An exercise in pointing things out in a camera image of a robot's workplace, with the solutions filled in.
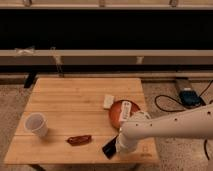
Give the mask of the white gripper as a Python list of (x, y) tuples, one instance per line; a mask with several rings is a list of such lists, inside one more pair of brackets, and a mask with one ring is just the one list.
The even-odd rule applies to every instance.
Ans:
[(117, 153), (131, 153), (137, 149), (138, 140), (127, 138), (124, 134), (120, 133), (116, 138), (116, 152)]

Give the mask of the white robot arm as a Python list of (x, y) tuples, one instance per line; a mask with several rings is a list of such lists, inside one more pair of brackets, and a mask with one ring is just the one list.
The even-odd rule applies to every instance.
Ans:
[(138, 111), (121, 125), (116, 151), (131, 153), (140, 140), (150, 137), (213, 139), (213, 104), (158, 118)]

